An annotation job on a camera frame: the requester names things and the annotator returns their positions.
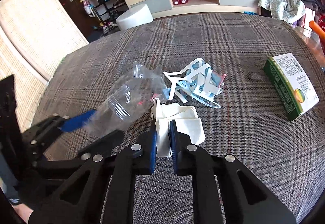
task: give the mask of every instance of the orange handle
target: orange handle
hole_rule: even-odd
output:
[[[309,22],[309,27],[311,27],[312,28],[312,30],[313,31],[315,31],[315,33],[323,40],[323,41],[325,41],[325,32],[324,32],[324,30],[320,27],[320,26],[318,26],[318,24],[315,22],[315,21],[313,21],[313,20],[311,20],[310,22]]]

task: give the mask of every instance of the white stool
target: white stool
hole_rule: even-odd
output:
[[[133,28],[152,21],[153,17],[147,4],[140,4],[130,8],[116,19],[116,23],[120,30]]]

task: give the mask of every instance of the plaid fabric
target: plaid fabric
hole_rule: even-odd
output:
[[[268,57],[288,52],[302,65],[320,98],[293,122],[263,72]],[[133,61],[175,72],[198,57],[218,73],[227,73],[218,96],[221,109],[189,100],[202,119],[206,140],[201,146],[213,155],[235,155],[299,222],[325,187],[325,79],[305,43],[283,21],[210,13],[157,20],[102,38],[61,63],[34,122],[53,113],[74,116],[98,107]],[[116,152],[134,143],[150,122],[149,114],[137,120]],[[70,159],[94,140],[79,129],[61,137],[47,156]],[[191,177],[176,177],[171,159],[158,158],[154,175],[137,177],[134,223],[192,222]]]

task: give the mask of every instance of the green box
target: green box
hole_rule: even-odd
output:
[[[268,58],[264,72],[277,90],[290,121],[319,102],[313,85],[292,53]]]

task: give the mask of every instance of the metal screw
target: metal screw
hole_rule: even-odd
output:
[[[196,147],[195,145],[191,144],[191,145],[188,145],[188,146],[187,146],[187,149],[188,149],[189,151],[196,151],[196,150],[197,150],[197,147]]]
[[[101,160],[103,160],[103,156],[101,156],[100,154],[94,155],[93,157],[94,162],[100,162]]]
[[[229,155],[226,155],[225,160],[227,162],[234,162],[235,161],[235,157],[232,156],[231,154],[229,154]]]
[[[131,146],[131,149],[132,150],[141,150],[141,145],[140,144],[133,144],[132,146]]]
[[[91,157],[90,152],[86,152],[86,153],[84,153],[83,155],[80,156],[80,159],[85,161],[85,160],[89,159],[90,157]]]

